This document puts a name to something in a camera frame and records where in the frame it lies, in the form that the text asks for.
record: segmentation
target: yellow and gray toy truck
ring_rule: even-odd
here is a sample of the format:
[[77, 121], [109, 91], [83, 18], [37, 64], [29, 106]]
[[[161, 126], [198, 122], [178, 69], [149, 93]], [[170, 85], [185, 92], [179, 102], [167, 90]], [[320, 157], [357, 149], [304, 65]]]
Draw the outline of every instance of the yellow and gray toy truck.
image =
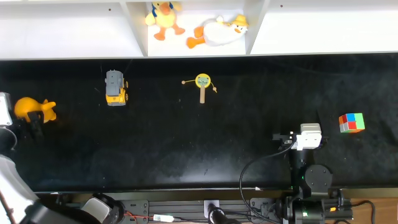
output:
[[129, 100], [126, 89], [129, 88], [124, 81], [123, 73], [115, 70], [106, 72], [106, 101], [109, 106], [124, 106]]

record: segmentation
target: rubik's cube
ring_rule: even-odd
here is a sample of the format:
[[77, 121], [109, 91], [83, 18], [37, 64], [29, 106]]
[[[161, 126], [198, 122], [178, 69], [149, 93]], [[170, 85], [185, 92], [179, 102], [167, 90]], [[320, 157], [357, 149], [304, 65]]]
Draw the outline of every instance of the rubik's cube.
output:
[[338, 118], [341, 133], [357, 133], [365, 130], [362, 113], [344, 114]]

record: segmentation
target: blue square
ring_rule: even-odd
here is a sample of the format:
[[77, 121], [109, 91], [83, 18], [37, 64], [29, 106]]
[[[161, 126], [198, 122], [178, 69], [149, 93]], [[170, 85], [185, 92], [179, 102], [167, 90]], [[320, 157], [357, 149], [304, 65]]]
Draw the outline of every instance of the blue square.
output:
[[354, 114], [347, 114], [347, 121], [355, 121], [355, 115]]

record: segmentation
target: duck beak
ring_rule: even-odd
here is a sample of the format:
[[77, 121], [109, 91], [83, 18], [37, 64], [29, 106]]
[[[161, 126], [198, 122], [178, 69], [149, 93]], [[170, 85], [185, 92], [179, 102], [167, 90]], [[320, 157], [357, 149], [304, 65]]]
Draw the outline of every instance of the duck beak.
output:
[[159, 7], [159, 9], [160, 9], [160, 11], [161, 11], [163, 14], [165, 14], [166, 16], [170, 14], [171, 8], [170, 8], [170, 6], [169, 6], [169, 4], [168, 4], [167, 2], [161, 4], [160, 7]]

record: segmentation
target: pig ear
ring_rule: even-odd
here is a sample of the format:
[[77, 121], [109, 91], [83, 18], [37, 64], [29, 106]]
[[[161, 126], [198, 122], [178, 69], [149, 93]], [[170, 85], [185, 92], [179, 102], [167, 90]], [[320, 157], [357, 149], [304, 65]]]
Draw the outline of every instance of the pig ear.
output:
[[49, 109], [53, 108], [55, 105], [56, 105], [55, 102], [46, 103], [46, 104], [43, 105], [42, 109], [44, 111], [46, 111], [46, 110], [49, 110]]

